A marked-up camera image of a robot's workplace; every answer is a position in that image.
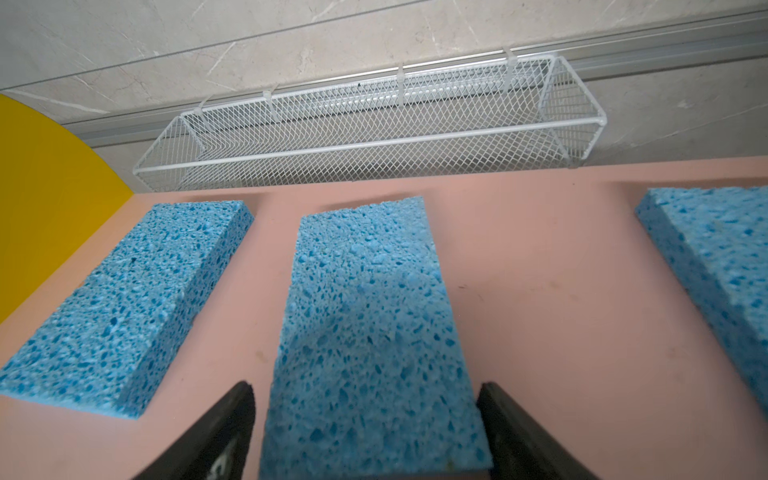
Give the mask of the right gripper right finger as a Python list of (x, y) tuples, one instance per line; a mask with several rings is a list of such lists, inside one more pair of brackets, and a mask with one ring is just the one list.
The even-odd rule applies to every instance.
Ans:
[(481, 386), (477, 406), (493, 458), (492, 479), (598, 479), (497, 383)]

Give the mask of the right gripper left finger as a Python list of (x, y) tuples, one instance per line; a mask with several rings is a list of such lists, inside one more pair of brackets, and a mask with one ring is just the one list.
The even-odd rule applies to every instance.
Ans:
[(256, 419), (253, 388), (236, 383), (138, 479), (240, 479)]

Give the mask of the light blue sponge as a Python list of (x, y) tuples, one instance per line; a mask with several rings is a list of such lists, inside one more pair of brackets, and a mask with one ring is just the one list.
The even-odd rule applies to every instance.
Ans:
[(242, 201), (154, 205), (2, 367), (2, 394), (139, 418), (253, 220)]
[(652, 188), (635, 214), (767, 406), (767, 189)]
[(260, 477), (425, 476), (492, 464), (423, 199), (302, 218)]

